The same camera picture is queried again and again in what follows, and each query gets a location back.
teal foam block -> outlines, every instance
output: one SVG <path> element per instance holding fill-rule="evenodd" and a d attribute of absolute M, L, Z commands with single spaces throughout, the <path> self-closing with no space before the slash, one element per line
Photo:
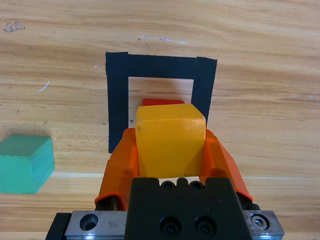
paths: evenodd
<path fill-rule="evenodd" d="M 0 193 L 35 194 L 54 169 L 51 137 L 12 135 L 0 142 Z"/>

table surface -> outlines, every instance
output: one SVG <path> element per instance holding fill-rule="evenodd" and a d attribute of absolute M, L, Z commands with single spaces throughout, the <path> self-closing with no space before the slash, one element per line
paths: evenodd
<path fill-rule="evenodd" d="M 94 209 L 108 153 L 105 52 L 218 59 L 207 128 L 287 240 L 320 239 L 320 1 L 2 0 L 0 140 L 51 136 L 55 172 L 0 195 L 0 239 L 42 240 L 57 212 Z M 190 102 L 192 80 L 129 80 Z"/>

screw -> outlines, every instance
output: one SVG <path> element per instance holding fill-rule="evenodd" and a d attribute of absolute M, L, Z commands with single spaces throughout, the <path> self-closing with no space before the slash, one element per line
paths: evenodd
<path fill-rule="evenodd" d="M 260 230 L 267 230 L 269 225 L 266 219 L 261 215 L 253 215 L 251 218 L 252 224 Z"/>

white mark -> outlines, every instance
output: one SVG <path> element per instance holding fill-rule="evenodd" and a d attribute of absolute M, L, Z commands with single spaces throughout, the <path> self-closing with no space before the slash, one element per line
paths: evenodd
<path fill-rule="evenodd" d="M 50 81 L 48 81 L 48 83 L 43 88 L 41 88 L 38 92 L 42 92 L 43 90 L 45 90 L 46 87 L 48 87 L 49 83 L 50 83 Z"/>
<path fill-rule="evenodd" d="M 155 39 L 159 41 L 164 41 L 164 42 L 172 42 L 172 43 L 178 43 L 178 44 L 188 44 L 186 41 L 174 41 L 172 39 L 168 38 L 162 38 L 162 37 L 149 37 L 149 36 L 140 36 L 138 39 Z"/>
<path fill-rule="evenodd" d="M 160 41 L 165 41 L 165 42 L 173 42 L 173 40 L 171 40 L 171 39 L 165 39 L 165 38 L 159 38 L 159 37 L 154 37 L 153 39 L 160 40 Z"/>
<path fill-rule="evenodd" d="M 4 26 L 4 31 L 8 33 L 13 33 L 13 32 L 16 32 L 17 30 L 24 30 L 24 29 L 26 29 L 26 27 L 17 21 L 15 23 L 9 22 Z"/>

black tape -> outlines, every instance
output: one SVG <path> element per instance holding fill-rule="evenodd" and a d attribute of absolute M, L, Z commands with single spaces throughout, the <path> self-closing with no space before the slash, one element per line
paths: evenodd
<path fill-rule="evenodd" d="M 105 61 L 110 153 L 129 127 L 129 77 L 193 79 L 191 103 L 208 121 L 217 60 L 107 52 Z"/>

